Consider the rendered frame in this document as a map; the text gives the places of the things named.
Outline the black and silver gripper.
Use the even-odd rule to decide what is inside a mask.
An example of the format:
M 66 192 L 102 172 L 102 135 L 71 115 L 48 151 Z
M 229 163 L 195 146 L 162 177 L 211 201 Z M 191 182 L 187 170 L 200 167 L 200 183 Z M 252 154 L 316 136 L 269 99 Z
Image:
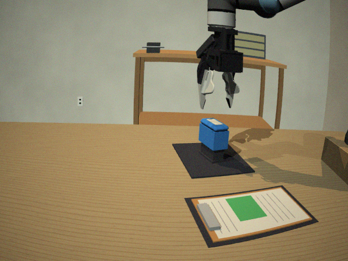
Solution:
M 208 31 L 218 32 L 214 32 L 215 42 L 203 52 L 204 56 L 201 57 L 201 61 L 197 67 L 200 106 L 203 109 L 206 94 L 213 93 L 215 88 L 213 70 L 218 70 L 218 72 L 223 72 L 222 79 L 226 83 L 226 100 L 228 106 L 231 108 L 234 94 L 239 93 L 239 87 L 234 82 L 234 76 L 235 73 L 243 72 L 243 53 L 235 51 L 235 35 L 238 35 L 238 31 L 223 27 L 208 27 Z

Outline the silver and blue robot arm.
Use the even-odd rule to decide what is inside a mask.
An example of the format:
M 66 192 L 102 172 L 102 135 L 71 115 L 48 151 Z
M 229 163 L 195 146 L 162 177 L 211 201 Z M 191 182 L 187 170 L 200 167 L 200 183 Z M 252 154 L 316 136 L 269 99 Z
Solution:
M 260 17 L 272 18 L 276 13 L 303 1 L 305 0 L 208 0 L 207 25 L 233 29 L 236 9 L 252 10 Z M 196 51 L 197 58 L 201 59 L 206 48 L 210 48 L 214 42 L 214 34 L 212 34 Z

